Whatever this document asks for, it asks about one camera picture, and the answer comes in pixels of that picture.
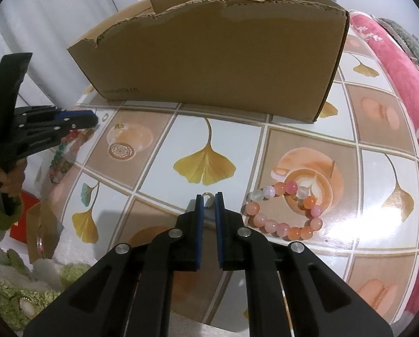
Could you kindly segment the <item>person left hand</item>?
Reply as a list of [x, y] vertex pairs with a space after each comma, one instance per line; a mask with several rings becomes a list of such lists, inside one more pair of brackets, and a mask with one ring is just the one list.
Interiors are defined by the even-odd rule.
[[20, 194], [25, 179], [25, 169], [27, 167], [27, 159], [23, 158], [16, 162], [13, 169], [6, 173], [0, 168], [0, 192], [16, 197]]

